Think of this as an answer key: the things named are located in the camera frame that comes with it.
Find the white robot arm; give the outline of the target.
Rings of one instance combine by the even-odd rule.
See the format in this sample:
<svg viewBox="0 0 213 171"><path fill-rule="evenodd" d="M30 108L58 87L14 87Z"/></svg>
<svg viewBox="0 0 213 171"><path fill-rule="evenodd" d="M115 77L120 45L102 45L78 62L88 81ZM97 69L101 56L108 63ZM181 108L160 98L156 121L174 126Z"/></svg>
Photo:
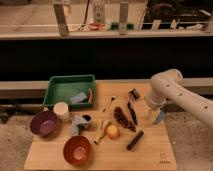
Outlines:
<svg viewBox="0 0 213 171"><path fill-rule="evenodd" d="M180 82L183 75L178 69L169 69L153 75L150 91L145 96L147 105L156 110L172 100L198 120L213 128L213 102L184 88Z"/></svg>

